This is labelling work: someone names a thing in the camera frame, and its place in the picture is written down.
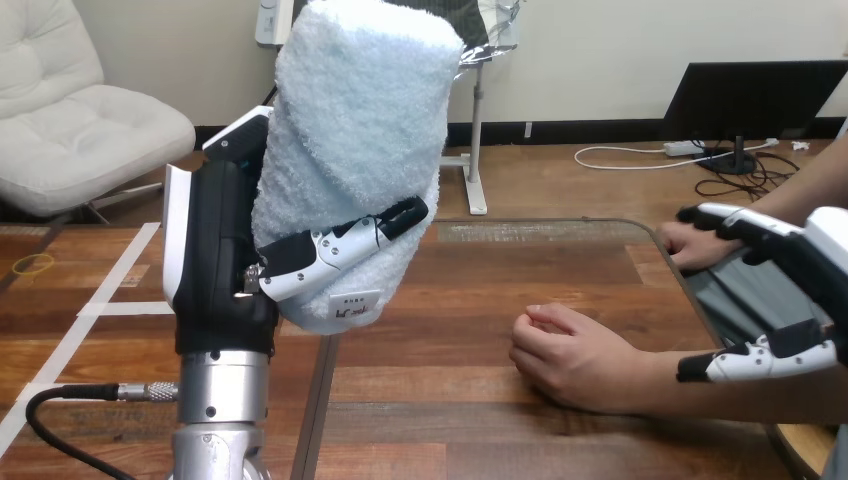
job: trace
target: chair cushion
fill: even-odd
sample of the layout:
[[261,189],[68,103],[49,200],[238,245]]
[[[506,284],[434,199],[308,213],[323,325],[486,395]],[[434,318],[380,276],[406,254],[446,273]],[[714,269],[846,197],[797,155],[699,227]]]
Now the chair cushion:
[[0,120],[0,196],[36,215],[73,208],[194,147],[194,127],[147,95],[93,85]]
[[103,83],[71,0],[0,0],[0,119]]

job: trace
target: light blue towel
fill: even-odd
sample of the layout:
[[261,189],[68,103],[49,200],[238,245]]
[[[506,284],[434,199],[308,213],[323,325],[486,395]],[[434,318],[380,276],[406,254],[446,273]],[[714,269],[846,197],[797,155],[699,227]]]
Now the light blue towel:
[[[438,199],[447,104],[463,44],[445,20],[378,0],[315,0],[277,59],[253,210],[257,247],[378,214],[419,195],[430,215],[311,298],[281,302],[307,330],[337,333],[377,319],[394,294]],[[380,290],[377,308],[330,318],[329,296]]]

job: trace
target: black monitor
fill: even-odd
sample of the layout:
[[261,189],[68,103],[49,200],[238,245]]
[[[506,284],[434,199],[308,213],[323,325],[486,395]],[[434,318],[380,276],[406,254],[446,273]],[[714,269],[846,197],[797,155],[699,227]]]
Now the black monitor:
[[754,161],[743,150],[744,139],[799,138],[846,72],[848,60],[690,63],[665,113],[663,137],[732,140],[733,155],[698,165],[751,172]]

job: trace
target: robotic hand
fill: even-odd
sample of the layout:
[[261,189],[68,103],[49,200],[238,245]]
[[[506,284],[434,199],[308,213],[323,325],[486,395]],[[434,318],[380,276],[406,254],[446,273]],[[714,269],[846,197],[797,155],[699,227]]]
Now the robotic hand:
[[807,320],[760,336],[753,343],[684,358],[680,382],[729,382],[800,375],[837,364],[848,366],[848,211],[822,207],[804,228],[752,210],[704,203],[678,213],[699,230],[752,248],[743,261],[772,260],[832,319],[822,327]]

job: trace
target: black baseboard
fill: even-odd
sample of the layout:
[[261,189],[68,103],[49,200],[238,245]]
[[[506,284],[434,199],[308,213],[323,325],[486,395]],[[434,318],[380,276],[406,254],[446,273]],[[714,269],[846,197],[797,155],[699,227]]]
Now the black baseboard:
[[[802,138],[834,138],[843,117],[818,117],[810,124]],[[481,145],[559,145],[569,143],[620,143],[652,142],[669,140],[662,138],[662,119],[636,120],[574,120],[533,122],[529,138],[524,138],[524,122],[484,123],[480,132]],[[203,142],[214,137],[223,126],[199,126],[195,128],[195,150]],[[471,145],[471,124],[451,123],[448,125],[448,147]]]

